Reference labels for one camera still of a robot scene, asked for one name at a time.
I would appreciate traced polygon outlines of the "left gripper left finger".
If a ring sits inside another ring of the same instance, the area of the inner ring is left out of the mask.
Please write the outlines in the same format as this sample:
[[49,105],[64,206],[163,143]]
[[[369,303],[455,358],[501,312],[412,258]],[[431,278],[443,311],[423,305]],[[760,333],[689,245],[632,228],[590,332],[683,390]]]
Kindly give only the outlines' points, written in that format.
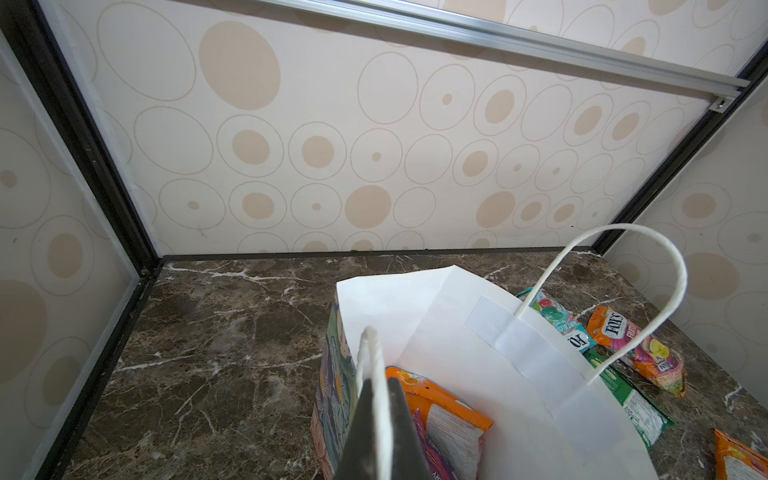
[[351,421],[335,480],[375,480],[377,478],[373,394],[365,380]]

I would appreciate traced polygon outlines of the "floral white paper bag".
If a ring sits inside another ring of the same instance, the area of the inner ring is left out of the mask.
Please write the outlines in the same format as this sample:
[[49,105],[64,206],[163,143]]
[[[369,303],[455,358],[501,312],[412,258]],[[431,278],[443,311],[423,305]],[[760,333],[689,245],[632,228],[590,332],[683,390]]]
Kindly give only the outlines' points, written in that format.
[[365,380],[377,478],[392,479],[386,369],[423,376],[493,421],[478,479],[653,479],[630,419],[591,364],[530,307],[457,266],[341,281],[330,311],[311,431],[334,479]]

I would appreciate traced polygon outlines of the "purple Fox's candy bag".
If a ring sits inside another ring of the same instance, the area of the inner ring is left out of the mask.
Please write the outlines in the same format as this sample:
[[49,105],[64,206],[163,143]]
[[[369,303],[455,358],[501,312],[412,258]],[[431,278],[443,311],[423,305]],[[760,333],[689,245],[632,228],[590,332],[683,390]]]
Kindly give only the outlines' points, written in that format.
[[412,419],[414,421],[432,478],[434,480],[456,480],[457,476],[449,461],[439,451],[436,444],[427,434],[426,425],[419,409],[416,409],[412,413]]

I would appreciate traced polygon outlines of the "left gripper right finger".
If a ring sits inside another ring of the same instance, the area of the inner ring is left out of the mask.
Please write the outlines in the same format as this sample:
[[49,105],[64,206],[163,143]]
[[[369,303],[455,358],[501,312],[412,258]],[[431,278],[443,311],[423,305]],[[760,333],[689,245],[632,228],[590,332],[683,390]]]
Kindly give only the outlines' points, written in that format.
[[387,386],[394,435],[392,479],[429,480],[432,476],[403,388],[395,378],[388,378]]

